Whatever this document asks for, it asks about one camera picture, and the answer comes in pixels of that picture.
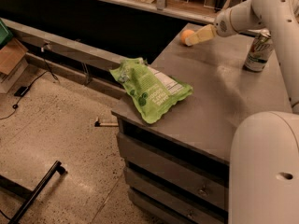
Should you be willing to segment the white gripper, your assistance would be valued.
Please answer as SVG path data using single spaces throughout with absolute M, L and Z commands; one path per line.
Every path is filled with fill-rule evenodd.
M 247 0 L 221 11 L 214 20 L 214 25 L 206 25 L 197 31 L 190 30 L 184 39 L 185 44 L 190 47 L 211 40 L 216 35 L 227 37 L 264 28 L 251 5 L 252 0 Z

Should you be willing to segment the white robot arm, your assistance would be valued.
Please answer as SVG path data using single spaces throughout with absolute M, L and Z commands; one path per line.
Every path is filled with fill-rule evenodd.
M 291 110 L 267 110 L 238 126 L 230 151 L 228 224 L 299 224 L 298 0 L 247 0 L 183 39 L 269 30 Z

